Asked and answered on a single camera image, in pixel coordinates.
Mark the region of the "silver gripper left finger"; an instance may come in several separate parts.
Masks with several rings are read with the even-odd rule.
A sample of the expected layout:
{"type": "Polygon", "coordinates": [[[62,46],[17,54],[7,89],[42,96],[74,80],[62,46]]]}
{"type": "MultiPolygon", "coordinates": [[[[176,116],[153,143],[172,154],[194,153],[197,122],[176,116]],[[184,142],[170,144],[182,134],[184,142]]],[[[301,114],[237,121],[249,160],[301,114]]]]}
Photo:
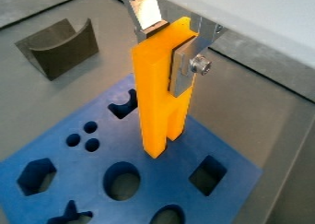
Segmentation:
{"type": "Polygon", "coordinates": [[[169,23],[162,19],[157,0],[122,0],[133,21],[133,32],[138,42],[164,29],[169,23]]]}

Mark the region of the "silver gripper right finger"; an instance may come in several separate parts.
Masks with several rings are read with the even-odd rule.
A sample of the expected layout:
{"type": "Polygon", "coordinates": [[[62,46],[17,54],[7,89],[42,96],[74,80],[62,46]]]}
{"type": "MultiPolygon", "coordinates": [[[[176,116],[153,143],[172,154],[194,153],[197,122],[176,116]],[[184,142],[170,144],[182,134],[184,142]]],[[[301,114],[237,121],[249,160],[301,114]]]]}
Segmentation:
{"type": "Polygon", "coordinates": [[[210,61],[200,54],[226,31],[226,28],[202,16],[192,13],[189,30],[196,35],[184,41],[172,51],[168,91],[178,97],[192,86],[194,74],[205,75],[210,61]]]}

